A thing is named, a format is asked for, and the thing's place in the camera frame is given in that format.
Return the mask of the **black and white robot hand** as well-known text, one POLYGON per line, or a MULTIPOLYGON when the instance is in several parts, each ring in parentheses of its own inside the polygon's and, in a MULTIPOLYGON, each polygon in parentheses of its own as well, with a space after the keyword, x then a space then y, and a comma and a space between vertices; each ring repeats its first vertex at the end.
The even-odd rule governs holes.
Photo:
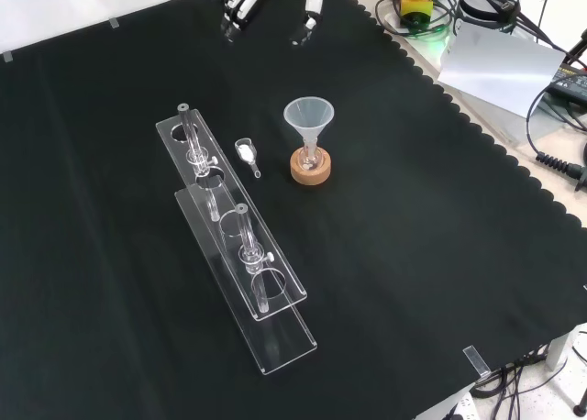
MULTIPOLYGON (((233 43, 258 14, 266 0, 221 0, 223 16, 221 32, 233 43)), ((324 0, 305 0, 305 13, 301 26, 293 33, 290 43, 293 47, 303 46, 322 20, 324 0)))

